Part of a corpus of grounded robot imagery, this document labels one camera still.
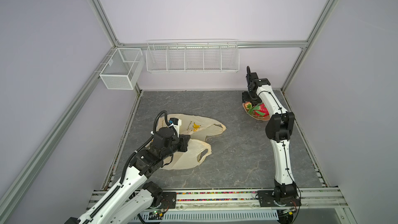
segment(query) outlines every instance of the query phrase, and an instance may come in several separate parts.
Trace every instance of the white mesh basket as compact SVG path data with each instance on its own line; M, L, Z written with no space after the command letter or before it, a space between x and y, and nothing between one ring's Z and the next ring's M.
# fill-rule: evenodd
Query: white mesh basket
M160 43L148 41L147 70L166 72L237 72L238 42Z
M108 89L134 89L145 60L140 48L118 47L99 74Z

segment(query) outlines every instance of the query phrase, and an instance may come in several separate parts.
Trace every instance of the white plastic bag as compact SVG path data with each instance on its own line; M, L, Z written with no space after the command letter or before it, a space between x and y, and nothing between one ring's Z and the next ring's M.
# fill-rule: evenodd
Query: white plastic bag
M185 114L168 114L167 118L182 120L180 134L191 135L191 139L188 141L188 151L174 153L171 164L163 169L190 169L200 165L211 154L211 145L205 142L206 137L221 134L226 130L225 125L212 118ZM159 119L157 130L161 127L166 127L164 117ZM164 163L170 160L171 157L168 157Z

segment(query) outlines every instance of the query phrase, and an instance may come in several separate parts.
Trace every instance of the banana print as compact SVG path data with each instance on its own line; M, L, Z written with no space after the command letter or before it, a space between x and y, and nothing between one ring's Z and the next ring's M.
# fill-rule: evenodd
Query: banana print
M195 124L195 123L193 123L192 127L193 127L193 131L196 132L199 129L200 126Z

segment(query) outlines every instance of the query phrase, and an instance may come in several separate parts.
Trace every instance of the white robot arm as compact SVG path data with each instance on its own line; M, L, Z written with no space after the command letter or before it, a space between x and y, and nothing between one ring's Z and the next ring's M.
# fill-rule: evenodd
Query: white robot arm
M257 73L250 72L249 66L247 66L246 80L248 91L243 92L242 101L264 103L271 116L266 125L266 135L271 140L275 158L275 188L273 198L270 199L281 205L291 201L300 205L289 155L290 135L295 116L279 102L268 79L259 79Z
M177 132L182 123L177 118L171 118L166 122L168 127L156 131L162 114L168 120L166 111L157 115L153 135L128 158L117 183L86 213L78 219L69 218L65 224L127 224L149 207L162 209L162 201L165 201L162 198L163 190L153 182L145 182L153 172L165 165L164 159L169 156L173 159L173 154L177 151L186 152L190 139L190 135ZM135 195L134 191L143 183L142 190ZM164 212L155 212L154 217L161 217Z

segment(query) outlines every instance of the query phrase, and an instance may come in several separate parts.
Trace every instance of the gray stone surface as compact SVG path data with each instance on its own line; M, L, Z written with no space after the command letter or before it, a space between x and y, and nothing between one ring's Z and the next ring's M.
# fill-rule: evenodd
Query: gray stone surface
M280 91L275 91L285 105ZM149 137L156 115L183 113L213 118L226 126L220 135L207 137L212 154L193 168L156 171L150 180L164 189L274 187L272 145L265 121L258 121L242 107L241 91L144 92L116 170L116 178L132 152ZM291 165L299 187L321 187L300 134L291 136Z

